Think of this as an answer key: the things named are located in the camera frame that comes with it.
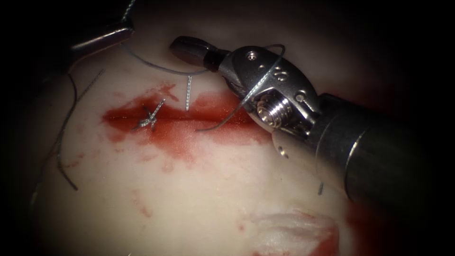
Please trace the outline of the right arm needle driver jaw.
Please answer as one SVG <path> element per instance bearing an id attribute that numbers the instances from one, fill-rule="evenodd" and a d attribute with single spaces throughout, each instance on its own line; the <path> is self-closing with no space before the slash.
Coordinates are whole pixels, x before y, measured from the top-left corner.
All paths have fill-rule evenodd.
<path id="1" fill-rule="evenodd" d="M 174 56 L 182 61 L 217 72 L 223 60 L 231 54 L 195 37 L 179 36 L 169 46 Z"/>

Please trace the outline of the left arm needle driver jaw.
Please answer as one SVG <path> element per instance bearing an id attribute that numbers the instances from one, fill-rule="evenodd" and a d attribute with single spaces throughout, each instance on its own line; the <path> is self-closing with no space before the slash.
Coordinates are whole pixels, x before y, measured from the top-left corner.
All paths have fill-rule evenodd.
<path id="1" fill-rule="evenodd" d="M 95 54 L 125 42 L 133 33 L 131 27 L 99 28 L 71 42 L 71 51 L 74 54 Z"/>

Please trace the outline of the right arm needle driver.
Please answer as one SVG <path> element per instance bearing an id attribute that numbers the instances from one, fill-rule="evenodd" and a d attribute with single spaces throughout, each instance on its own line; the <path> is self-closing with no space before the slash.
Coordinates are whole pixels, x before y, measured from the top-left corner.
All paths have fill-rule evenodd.
<path id="1" fill-rule="evenodd" d="M 261 128 L 307 138 L 321 114 L 307 77 L 270 47 L 244 46 L 229 53 L 218 73 Z"/>

